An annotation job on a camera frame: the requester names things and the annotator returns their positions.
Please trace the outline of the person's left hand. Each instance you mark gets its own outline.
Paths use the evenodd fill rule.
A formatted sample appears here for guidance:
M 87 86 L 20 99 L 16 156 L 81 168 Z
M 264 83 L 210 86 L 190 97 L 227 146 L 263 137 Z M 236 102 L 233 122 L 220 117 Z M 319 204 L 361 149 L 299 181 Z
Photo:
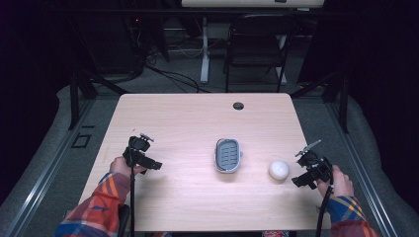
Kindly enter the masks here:
M 145 172 L 146 168 L 142 166 L 134 166 L 130 167 L 126 163 L 126 159 L 124 157 L 117 157 L 110 165 L 110 171 L 114 173 L 120 173 L 126 177 L 130 177 L 131 175 L 138 175 L 141 172 Z

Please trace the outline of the black metal frame stand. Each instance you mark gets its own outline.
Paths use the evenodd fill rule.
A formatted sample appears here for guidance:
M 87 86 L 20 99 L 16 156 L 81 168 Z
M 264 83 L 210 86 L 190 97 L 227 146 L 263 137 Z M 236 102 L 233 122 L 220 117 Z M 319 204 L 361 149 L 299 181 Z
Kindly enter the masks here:
M 93 86 L 94 82 L 105 86 L 119 95 L 127 94 L 127 90 L 115 85 L 98 73 L 94 73 L 92 70 L 83 68 L 74 69 L 69 84 L 71 109 L 69 130 L 72 130 L 78 121 L 80 121 L 79 92 L 81 92 L 87 100 L 95 100 L 97 98 L 98 92 Z
M 320 85 L 326 85 L 321 99 L 324 103 L 332 103 L 339 98 L 338 123 L 345 133 L 348 133 L 347 113 L 349 101 L 349 80 L 345 70 L 332 72 L 314 82 L 308 83 L 302 89 L 291 93 L 293 99 L 299 98 Z

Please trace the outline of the black folding chair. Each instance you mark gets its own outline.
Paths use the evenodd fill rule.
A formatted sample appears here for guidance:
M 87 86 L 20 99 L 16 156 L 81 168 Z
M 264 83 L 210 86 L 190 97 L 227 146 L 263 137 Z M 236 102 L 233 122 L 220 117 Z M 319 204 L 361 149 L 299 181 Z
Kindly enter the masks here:
M 229 91 L 230 68 L 272 68 L 287 65 L 291 41 L 298 30 L 297 20 L 290 15 L 249 14 L 237 18 L 228 29 L 223 72 L 225 91 Z M 280 48 L 278 36 L 286 36 L 285 45 Z M 277 89 L 281 79 L 277 74 Z

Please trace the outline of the person's right hand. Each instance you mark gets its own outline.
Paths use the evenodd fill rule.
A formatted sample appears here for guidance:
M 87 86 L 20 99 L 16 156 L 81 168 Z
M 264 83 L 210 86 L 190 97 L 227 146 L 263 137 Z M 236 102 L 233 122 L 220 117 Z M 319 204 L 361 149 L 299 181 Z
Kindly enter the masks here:
M 337 165 L 332 166 L 333 175 L 333 190 L 330 196 L 335 197 L 352 197 L 354 195 L 353 182 L 349 176 L 344 174 Z M 317 188 L 320 194 L 324 197 L 330 182 L 323 182 L 322 180 L 316 181 Z

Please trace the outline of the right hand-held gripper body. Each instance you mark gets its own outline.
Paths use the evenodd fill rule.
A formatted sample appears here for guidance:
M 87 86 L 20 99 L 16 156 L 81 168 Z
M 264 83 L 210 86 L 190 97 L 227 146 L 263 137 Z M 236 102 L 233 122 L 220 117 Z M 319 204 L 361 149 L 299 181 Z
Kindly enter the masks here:
M 319 158 L 311 148 L 320 143 L 321 140 L 317 140 L 311 144 L 306 145 L 300 151 L 298 151 L 295 157 L 299 156 L 296 163 L 306 169 L 305 173 L 308 173 L 311 177 L 312 182 L 322 180 L 327 182 L 332 178 L 332 165 L 325 158 Z

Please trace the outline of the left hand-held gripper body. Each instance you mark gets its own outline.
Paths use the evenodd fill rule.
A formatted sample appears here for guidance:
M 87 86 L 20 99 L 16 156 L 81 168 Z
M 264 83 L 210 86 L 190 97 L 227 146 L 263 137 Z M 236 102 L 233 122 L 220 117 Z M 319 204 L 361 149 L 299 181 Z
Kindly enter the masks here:
M 131 136 L 128 140 L 127 148 L 123 153 L 123 156 L 126 158 L 126 163 L 130 167 L 140 165 L 140 160 L 143 157 L 147 157 L 145 152 L 150 147 L 150 142 L 153 142 L 153 139 L 148 135 L 142 133 L 140 136 Z

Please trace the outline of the grey metal floor rail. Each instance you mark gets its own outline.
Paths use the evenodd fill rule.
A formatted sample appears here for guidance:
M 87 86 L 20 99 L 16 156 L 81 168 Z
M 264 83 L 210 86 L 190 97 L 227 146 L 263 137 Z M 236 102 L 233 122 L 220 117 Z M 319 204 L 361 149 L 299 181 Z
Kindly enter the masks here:
M 349 133 L 346 133 L 341 127 L 339 121 L 339 113 L 336 107 L 332 104 L 326 104 L 325 108 L 328 112 L 328 115 L 331 117 L 336 130 L 339 133 L 339 136 L 343 140 L 345 147 L 349 153 L 349 163 L 355 176 L 357 182 L 361 187 L 363 195 L 369 205 L 369 209 L 374 215 L 377 226 L 381 232 L 382 237 L 399 237 L 393 223 L 391 222 L 387 211 L 384 208 L 383 202 L 379 197 L 377 190 L 375 189 L 372 180 L 364 166 L 364 163 L 361 160 L 361 157 L 351 139 Z
M 63 162 L 77 129 L 95 102 L 81 103 L 79 121 L 72 129 L 70 105 L 61 102 L 54 121 L 22 177 L 0 206 L 0 237 L 23 234 Z

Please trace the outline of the grey soap dish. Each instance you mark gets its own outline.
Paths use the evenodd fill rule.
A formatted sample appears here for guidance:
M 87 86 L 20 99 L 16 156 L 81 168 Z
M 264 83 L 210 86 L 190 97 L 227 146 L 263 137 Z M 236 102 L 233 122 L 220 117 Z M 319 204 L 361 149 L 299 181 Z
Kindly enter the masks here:
M 215 146 L 214 163 L 220 173 L 234 173 L 241 163 L 242 151 L 236 139 L 222 138 Z

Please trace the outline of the white round soap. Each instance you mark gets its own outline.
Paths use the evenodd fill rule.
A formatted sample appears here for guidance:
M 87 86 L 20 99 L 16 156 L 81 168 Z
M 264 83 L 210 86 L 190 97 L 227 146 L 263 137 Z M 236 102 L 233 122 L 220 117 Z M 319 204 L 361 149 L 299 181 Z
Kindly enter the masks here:
M 288 177 L 290 168 L 285 161 L 276 160 L 270 164 L 268 172 L 274 180 L 283 181 Z

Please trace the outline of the white desk leg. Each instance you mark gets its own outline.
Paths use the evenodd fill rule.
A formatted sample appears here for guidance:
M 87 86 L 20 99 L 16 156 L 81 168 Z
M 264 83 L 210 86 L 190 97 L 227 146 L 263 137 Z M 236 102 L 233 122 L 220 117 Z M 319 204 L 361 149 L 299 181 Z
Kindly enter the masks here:
M 208 35 L 208 19 L 203 18 L 203 59 L 201 68 L 201 79 L 203 84 L 209 81 L 210 73 L 210 54 L 209 54 L 209 35 Z
M 284 47 L 286 38 L 287 38 L 286 36 L 278 36 L 277 37 L 277 40 L 279 41 L 280 48 L 283 48 Z M 276 71 L 277 71 L 277 74 L 279 76 L 280 76 L 281 73 L 283 74 L 283 77 L 281 79 L 281 85 L 282 86 L 286 86 L 288 84 L 288 81 L 287 81 L 287 77 L 286 77 L 284 68 L 283 67 L 277 67 L 276 68 Z

